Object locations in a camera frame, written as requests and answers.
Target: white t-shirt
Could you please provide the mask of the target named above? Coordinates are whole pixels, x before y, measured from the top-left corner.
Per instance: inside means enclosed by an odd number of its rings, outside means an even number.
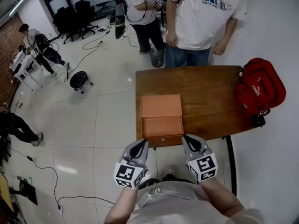
[[[181,0],[175,20],[177,47],[187,50],[208,49],[211,47],[211,38],[229,18],[244,21],[246,10],[247,0]]]
[[[148,3],[155,3],[156,0],[146,0]],[[146,25],[153,22],[156,19],[157,10],[147,10],[145,17],[145,11],[139,11],[134,6],[144,3],[144,0],[126,0],[128,7],[127,17],[130,24],[133,25]]]
[[[33,51],[31,51],[31,54],[35,57],[36,56],[36,54],[39,54],[39,53],[41,53],[40,52],[40,50],[39,50],[39,48],[37,47],[37,45],[35,44],[35,41],[34,41],[34,37],[35,37],[35,35],[37,35],[37,34],[40,34],[39,32],[38,32],[38,30],[36,30],[36,29],[31,29],[31,30],[29,30],[28,32],[27,32],[27,35],[25,35],[25,37],[24,37],[24,39],[23,39],[23,42],[24,42],[24,44],[25,44],[25,46],[26,46],[26,48],[28,48],[28,47],[33,47]]]
[[[243,210],[231,218],[222,215],[200,185],[170,181],[147,188],[138,191],[128,224],[265,224],[256,209]]]

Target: orange box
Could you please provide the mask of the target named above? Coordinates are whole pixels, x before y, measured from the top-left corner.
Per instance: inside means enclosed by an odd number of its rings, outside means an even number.
[[[184,134],[180,95],[141,96],[142,138],[149,147],[164,147],[182,143]]]

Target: puma logo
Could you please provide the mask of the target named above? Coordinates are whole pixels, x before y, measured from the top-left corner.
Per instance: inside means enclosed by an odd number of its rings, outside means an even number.
[[[253,85],[252,88],[253,88],[254,92],[257,94],[257,96],[262,95],[262,93],[260,93],[260,87],[259,86],[256,88],[256,86]]]

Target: white shoe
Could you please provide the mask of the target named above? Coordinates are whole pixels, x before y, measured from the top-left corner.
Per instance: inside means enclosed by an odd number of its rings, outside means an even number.
[[[69,62],[66,62],[66,63],[64,64],[64,66],[65,66],[66,70],[69,70],[69,68],[70,68],[70,63],[69,63]]]
[[[33,147],[38,147],[41,144],[42,140],[43,140],[43,132],[39,132],[36,135],[38,137],[38,140],[31,142]]]
[[[55,77],[56,75],[57,75],[57,73],[54,72],[53,74],[50,75],[50,77],[52,78],[52,77]]]
[[[166,170],[165,170],[165,176],[168,175],[168,174],[171,174],[171,175],[174,175],[176,174],[175,170],[174,170],[174,167],[169,165],[166,167]]]

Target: blue jeans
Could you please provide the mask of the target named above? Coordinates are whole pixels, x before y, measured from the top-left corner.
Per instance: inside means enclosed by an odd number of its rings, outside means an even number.
[[[206,50],[185,50],[166,45],[165,68],[182,66],[187,61],[187,66],[207,65],[210,48]]]

